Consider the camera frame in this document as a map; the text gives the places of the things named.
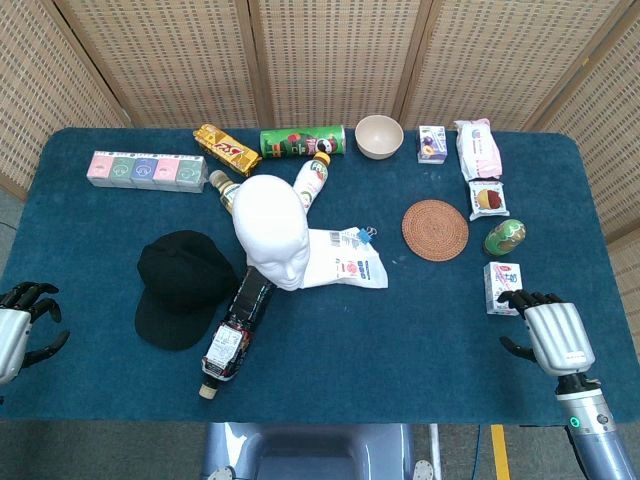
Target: floor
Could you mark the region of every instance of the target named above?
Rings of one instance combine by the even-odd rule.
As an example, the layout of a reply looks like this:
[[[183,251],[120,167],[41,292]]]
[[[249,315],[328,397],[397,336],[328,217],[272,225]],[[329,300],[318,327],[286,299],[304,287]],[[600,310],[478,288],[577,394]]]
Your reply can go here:
[[[0,274],[21,213],[22,204],[0,190]],[[620,430],[640,468],[640,423]],[[428,459],[426,427],[415,426],[414,437],[416,459]],[[583,479],[563,429],[508,426],[505,437],[512,479]],[[472,478],[477,439],[475,425],[440,426],[444,479]],[[480,430],[478,446],[475,479],[496,479],[488,427]],[[0,420],[0,478],[195,479],[203,448],[199,423]]]

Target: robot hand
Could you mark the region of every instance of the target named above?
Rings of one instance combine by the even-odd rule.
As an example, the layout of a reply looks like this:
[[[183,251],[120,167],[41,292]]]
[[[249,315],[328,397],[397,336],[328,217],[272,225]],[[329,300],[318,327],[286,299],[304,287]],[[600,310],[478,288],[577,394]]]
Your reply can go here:
[[[52,357],[69,338],[65,330],[47,347],[25,353],[33,323],[46,312],[60,323],[60,307],[51,298],[38,300],[42,293],[58,293],[49,283],[24,282],[0,294],[0,385],[13,380],[20,369]]]
[[[563,377],[585,372],[595,361],[580,314],[573,303],[550,293],[529,294],[525,290],[503,292],[499,302],[520,312],[529,331],[533,348],[500,337],[500,343],[513,355],[537,362],[548,375]]]

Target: cap brim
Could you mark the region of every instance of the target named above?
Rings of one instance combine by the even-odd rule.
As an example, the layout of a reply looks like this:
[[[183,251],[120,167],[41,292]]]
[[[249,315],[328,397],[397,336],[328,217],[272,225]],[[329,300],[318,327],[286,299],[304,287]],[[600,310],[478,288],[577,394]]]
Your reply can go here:
[[[144,340],[165,350],[192,347],[209,329],[216,305],[196,312],[167,312],[147,289],[136,310],[136,332]]]

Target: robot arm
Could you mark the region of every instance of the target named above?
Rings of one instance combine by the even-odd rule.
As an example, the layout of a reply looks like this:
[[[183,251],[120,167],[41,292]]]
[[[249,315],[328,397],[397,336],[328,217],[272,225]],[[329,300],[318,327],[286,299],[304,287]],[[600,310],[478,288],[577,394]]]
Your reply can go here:
[[[635,480],[600,382],[585,374],[595,356],[575,305],[554,294],[529,294],[525,290],[503,292],[498,301],[508,301],[522,315],[533,348],[517,345],[507,337],[500,338],[502,345],[558,377],[556,399],[568,419],[566,428],[585,477]]]
[[[24,282],[0,295],[0,385],[13,380],[22,368],[52,357],[69,338],[65,330],[50,345],[26,352],[33,323],[46,312],[60,323],[60,307],[51,298],[37,301],[42,293],[58,293],[49,283]]]

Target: blue tablecloth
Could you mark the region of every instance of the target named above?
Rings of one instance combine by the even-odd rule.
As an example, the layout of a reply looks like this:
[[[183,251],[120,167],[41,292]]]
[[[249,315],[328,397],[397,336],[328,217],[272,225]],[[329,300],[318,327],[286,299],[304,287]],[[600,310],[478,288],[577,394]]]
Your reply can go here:
[[[230,130],[258,150],[257,130]],[[590,335],[600,378],[618,420],[638,416],[640,375],[580,156],[568,138],[502,133],[507,207],[528,229],[504,261],[524,286],[575,302]],[[277,291],[238,376],[213,402],[201,399],[193,348],[167,352],[142,341],[133,317],[142,291],[136,261],[165,233],[211,236],[238,275],[244,254],[217,192],[96,188],[85,172],[94,150],[201,154],[190,130],[65,129],[46,145],[2,285],[48,281],[62,325],[38,320],[30,346],[69,328],[51,360],[22,372],[0,393],[12,418],[241,422],[562,423],[556,381],[509,355],[500,335],[527,343],[522,320],[485,313],[482,251],[504,218],[470,224],[464,252],[431,263],[406,246],[401,221],[413,203],[435,198],[470,212],[455,134],[444,165],[419,165],[413,132],[389,160],[371,161],[348,132],[345,155],[309,212],[312,228],[373,226],[389,274],[386,290],[333,285]],[[221,164],[207,156],[211,168]],[[292,182],[301,158],[264,160],[257,171]]]

